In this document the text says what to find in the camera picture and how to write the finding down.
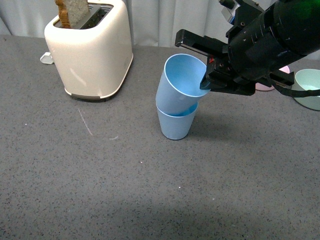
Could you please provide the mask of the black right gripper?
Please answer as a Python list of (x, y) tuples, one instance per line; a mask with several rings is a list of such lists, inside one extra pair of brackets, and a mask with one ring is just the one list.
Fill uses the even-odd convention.
[(176, 47), (208, 56), (201, 90), (250, 96), (256, 83), (268, 84), (270, 74), (303, 57), (281, 39), (281, 21), (274, 12), (236, 10), (227, 44), (186, 29), (176, 33)]

